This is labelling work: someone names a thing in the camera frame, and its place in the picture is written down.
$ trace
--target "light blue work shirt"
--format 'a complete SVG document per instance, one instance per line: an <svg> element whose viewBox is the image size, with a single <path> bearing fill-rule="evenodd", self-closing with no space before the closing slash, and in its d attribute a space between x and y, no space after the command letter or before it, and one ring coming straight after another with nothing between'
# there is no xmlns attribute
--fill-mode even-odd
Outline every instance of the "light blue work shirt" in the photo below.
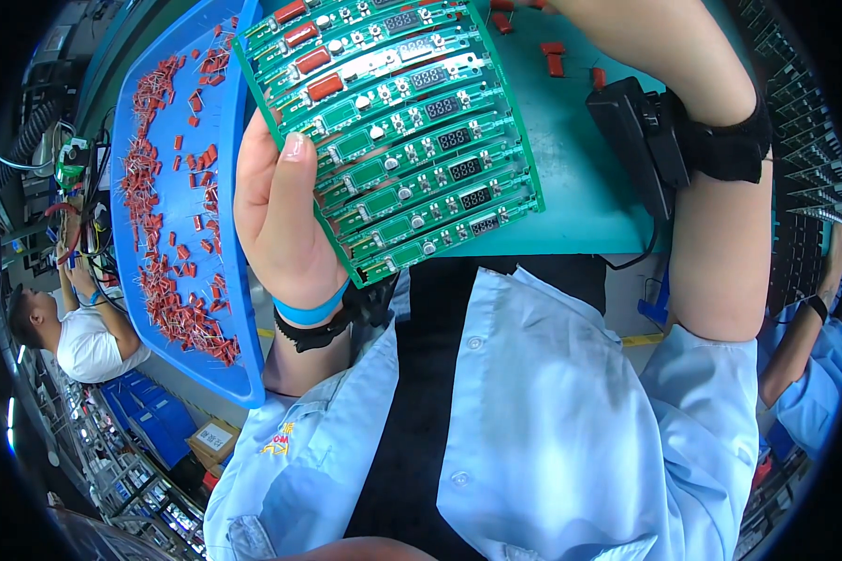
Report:
<svg viewBox="0 0 842 561"><path fill-rule="evenodd" d="M343 537L399 377L403 281L352 368L249 413L205 513L213 559ZM481 269L437 508L491 561L730 559L758 456L755 365L754 341L674 326L637 378L592 306L523 269Z"/></svg>
<svg viewBox="0 0 842 561"><path fill-rule="evenodd" d="M786 333L785 322L796 317L799 303L786 306L777 317L779 324L767 326L758 335L758 372L763 373ZM817 459L830 433L842 392L842 322L828 318L800 379L789 384L770 411L789 432L792 440L812 460Z"/></svg>

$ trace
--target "green circuit board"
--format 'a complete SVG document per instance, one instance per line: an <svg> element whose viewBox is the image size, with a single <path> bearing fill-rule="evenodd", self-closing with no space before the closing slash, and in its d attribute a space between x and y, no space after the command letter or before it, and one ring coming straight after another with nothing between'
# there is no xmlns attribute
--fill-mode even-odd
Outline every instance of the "green circuit board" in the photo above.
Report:
<svg viewBox="0 0 842 561"><path fill-rule="evenodd" d="M232 46L277 145L315 142L315 217L358 287L545 210L471 2L296 0Z"/></svg>

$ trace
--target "pliers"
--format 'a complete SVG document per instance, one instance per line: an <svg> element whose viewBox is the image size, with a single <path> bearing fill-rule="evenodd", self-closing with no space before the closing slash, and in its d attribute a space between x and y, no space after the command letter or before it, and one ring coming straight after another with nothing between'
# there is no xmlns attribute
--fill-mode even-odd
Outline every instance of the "pliers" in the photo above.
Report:
<svg viewBox="0 0 842 561"><path fill-rule="evenodd" d="M72 205L70 205L68 203L56 203L56 205L53 205L52 207L47 208L44 211L44 216L51 216L57 210L65 210L68 213L72 213L73 215L79 215L80 216L80 212L78 212L78 209L73 207ZM63 255L61 257L56 256L56 258L57 258L56 259L56 265L57 266L65 263L66 261L68 261L69 258L74 258L74 253L76 253L75 248L78 247L78 240L80 239L80 237L81 237L81 229L80 229L80 225L78 225L74 229L74 233L72 235L72 242L68 244L68 247L69 247L68 253L66 253L65 255Z"/></svg>

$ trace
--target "fingernail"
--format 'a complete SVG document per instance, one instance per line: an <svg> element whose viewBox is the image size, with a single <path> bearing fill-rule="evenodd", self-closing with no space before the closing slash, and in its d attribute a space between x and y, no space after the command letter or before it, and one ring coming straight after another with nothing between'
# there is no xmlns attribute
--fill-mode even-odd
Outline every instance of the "fingernail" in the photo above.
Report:
<svg viewBox="0 0 842 561"><path fill-rule="evenodd" d="M283 143L281 157L291 162L299 162L305 155L305 147L306 137L303 133L290 133L287 135L287 140Z"/></svg>

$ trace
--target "cardboard box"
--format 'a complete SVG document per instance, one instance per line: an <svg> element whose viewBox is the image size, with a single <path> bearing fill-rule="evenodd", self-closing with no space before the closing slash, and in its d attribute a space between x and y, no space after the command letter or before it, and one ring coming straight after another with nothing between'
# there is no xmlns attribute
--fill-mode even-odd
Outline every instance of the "cardboard box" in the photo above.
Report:
<svg viewBox="0 0 842 561"><path fill-rule="evenodd" d="M222 477L223 468L218 464L225 461L234 450L240 431L221 419L212 418L188 439L190 449L207 471L215 477Z"/></svg>

